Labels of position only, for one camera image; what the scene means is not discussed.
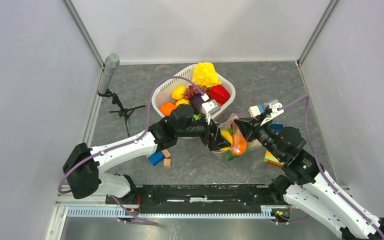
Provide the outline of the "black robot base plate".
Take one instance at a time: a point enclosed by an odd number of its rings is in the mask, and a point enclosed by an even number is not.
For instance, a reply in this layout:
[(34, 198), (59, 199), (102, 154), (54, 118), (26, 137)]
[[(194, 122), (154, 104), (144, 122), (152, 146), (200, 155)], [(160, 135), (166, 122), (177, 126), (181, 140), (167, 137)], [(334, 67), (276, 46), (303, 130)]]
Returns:
[(141, 214), (257, 214), (261, 206), (286, 205), (258, 184), (144, 184), (119, 202), (137, 205)]

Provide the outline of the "orange fruit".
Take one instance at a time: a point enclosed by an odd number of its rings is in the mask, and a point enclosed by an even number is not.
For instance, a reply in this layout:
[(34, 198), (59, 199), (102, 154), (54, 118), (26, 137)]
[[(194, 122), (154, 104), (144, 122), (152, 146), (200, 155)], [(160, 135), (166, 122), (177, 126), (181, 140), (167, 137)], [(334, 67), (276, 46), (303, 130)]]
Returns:
[(248, 148), (248, 142), (242, 136), (240, 132), (233, 135), (233, 144), (230, 151), (246, 152)]

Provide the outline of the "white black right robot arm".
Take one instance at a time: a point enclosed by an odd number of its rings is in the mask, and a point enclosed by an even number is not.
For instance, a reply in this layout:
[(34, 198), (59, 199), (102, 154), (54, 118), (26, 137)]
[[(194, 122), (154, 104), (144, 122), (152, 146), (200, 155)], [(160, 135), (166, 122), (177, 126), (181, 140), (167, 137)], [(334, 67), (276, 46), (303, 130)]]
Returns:
[(257, 140), (283, 164), (285, 174), (269, 186), (273, 203), (298, 207), (341, 240), (384, 240), (384, 217), (358, 204), (317, 164), (304, 150), (306, 140), (299, 129), (287, 126), (276, 133), (261, 116), (234, 123), (248, 142)]

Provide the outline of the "green leafy bok choy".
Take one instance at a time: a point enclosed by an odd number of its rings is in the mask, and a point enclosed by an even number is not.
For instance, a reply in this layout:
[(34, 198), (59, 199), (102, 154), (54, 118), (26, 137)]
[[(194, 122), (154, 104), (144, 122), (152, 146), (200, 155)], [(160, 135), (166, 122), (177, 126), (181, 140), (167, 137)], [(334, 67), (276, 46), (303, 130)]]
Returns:
[(241, 157), (245, 153), (246, 153), (246, 151), (245, 152), (239, 152), (239, 151), (236, 151), (236, 150), (228, 150), (228, 151), (225, 151), (223, 153), (223, 159), (226, 160), (226, 161), (232, 161), (232, 160), (234, 160), (236, 158)]

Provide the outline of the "yellow lemon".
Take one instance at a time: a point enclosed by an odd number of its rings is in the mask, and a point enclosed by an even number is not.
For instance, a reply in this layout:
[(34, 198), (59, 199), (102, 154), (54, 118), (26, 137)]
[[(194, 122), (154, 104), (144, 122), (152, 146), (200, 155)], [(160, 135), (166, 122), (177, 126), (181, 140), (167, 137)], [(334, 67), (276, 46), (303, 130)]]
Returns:
[(225, 152), (225, 151), (228, 151), (232, 148), (233, 146), (233, 137), (232, 137), (232, 134), (228, 131), (228, 130), (224, 130), (222, 129), (221, 130), (221, 135), (222, 137), (228, 141), (228, 145), (221, 148), (219, 151), (220, 152)]

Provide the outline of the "white plastic basket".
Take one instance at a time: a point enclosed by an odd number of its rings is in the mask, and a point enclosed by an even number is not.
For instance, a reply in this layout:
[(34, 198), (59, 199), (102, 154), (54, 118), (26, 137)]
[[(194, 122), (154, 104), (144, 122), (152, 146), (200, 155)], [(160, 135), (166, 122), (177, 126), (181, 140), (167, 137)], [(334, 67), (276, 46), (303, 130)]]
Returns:
[[(194, 76), (194, 70), (195, 67), (198, 66), (198, 63), (191, 64), (178, 73), (174, 74), (174, 76), (179, 76), (183, 78), (187, 78), (189, 80), (193, 79)], [(221, 82), (220, 85), (216, 86), (216, 89), (209, 91), (209, 97), (212, 100), (216, 100), (221, 110), (217, 112), (214, 115), (214, 119), (217, 120), (219, 117), (221, 117), (224, 112), (226, 111), (227, 107), (234, 101), (236, 97), (236, 90), (233, 84), (221, 76), (218, 72), (216, 72), (216, 75), (218, 76), (218, 80)], [(172, 102), (175, 103), (176, 100), (172, 98), (173, 91), (180, 86), (188, 86), (190, 83), (186, 80), (180, 79), (180, 78), (173, 78), (173, 79), (167, 79), (162, 83), (157, 90), (155, 90), (152, 93), (151, 96), (151, 104), (155, 111), (161, 116), (164, 117), (165, 115), (163, 112), (161, 112), (161, 106), (165, 104), (166, 102)]]

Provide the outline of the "clear zip top bag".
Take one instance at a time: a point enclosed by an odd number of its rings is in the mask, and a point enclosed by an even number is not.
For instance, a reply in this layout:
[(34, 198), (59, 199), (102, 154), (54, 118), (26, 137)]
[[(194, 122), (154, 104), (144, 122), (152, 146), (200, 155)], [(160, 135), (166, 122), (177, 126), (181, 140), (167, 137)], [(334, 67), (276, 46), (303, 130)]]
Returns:
[(232, 161), (262, 148), (258, 140), (253, 140), (252, 142), (246, 141), (239, 127), (235, 124), (235, 119), (243, 117), (241, 114), (232, 113), (227, 121), (221, 124), (221, 133), (224, 137), (227, 137), (227, 140), (230, 142), (230, 147), (212, 151), (218, 158), (225, 161)]

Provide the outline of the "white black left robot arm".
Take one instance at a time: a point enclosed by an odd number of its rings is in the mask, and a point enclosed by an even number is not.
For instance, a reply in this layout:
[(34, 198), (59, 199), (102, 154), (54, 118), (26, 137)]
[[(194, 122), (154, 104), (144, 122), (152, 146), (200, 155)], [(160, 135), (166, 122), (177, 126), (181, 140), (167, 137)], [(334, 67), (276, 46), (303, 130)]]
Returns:
[(194, 118), (195, 110), (181, 104), (169, 116), (150, 125), (141, 133), (104, 146), (88, 147), (77, 144), (62, 167), (69, 190), (58, 189), (60, 194), (71, 193), (74, 199), (92, 194), (113, 195), (125, 204), (133, 203), (137, 190), (126, 175), (112, 175), (107, 171), (141, 156), (149, 157), (176, 145), (178, 138), (200, 138), (210, 151), (231, 146), (223, 136), (220, 125), (209, 114)]

